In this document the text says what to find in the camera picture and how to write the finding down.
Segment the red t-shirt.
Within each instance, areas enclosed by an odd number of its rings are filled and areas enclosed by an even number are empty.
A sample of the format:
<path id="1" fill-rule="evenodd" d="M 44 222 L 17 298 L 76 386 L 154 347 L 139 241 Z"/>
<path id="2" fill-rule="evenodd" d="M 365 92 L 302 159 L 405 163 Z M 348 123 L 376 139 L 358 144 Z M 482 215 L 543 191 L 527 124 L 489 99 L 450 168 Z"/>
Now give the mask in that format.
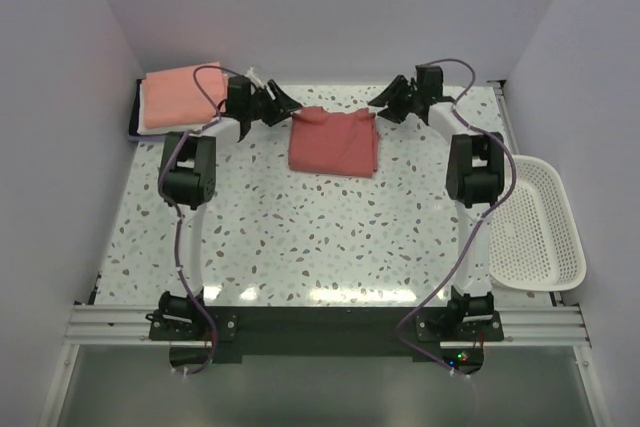
<path id="1" fill-rule="evenodd" d="M 292 116 L 288 165 L 293 171 L 371 178 L 378 151 L 376 115 L 367 108 L 330 112 L 313 106 Z"/>

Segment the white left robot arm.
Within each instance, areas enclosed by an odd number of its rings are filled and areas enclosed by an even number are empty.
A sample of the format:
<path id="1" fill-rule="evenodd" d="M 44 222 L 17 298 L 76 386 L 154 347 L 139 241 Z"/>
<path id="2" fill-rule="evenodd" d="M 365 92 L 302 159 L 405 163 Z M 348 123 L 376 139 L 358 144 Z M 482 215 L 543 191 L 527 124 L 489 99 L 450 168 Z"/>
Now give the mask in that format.
<path id="1" fill-rule="evenodd" d="M 226 98 L 213 107 L 205 124 L 165 135 L 157 182 L 159 196 L 176 213 L 175 275 L 159 310 L 172 316 L 173 329 L 185 339 L 200 337 L 207 327 L 200 252 L 207 204 L 216 190 L 218 147 L 244 140 L 255 122 L 273 127 L 289 119 L 302 104 L 273 80 L 256 85 L 246 75 L 234 75 Z"/>

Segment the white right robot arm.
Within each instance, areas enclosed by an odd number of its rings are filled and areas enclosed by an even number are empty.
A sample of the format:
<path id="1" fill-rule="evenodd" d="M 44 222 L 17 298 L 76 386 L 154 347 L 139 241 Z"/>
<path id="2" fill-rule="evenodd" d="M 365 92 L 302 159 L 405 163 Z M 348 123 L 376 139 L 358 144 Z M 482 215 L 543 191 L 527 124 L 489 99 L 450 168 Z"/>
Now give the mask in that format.
<path id="1" fill-rule="evenodd" d="M 461 66 L 470 74 L 467 86 L 454 97 L 444 94 L 444 64 Z M 414 115 L 448 144 L 445 190 L 460 223 L 459 254 L 443 283 L 451 285 L 453 301 L 491 305 L 491 218 L 512 192 L 505 186 L 510 152 L 499 133 L 473 124 L 460 111 L 459 104 L 475 81 L 476 73 L 468 62 L 438 59 L 416 66 L 412 78 L 396 76 L 368 105 L 394 124 Z"/>

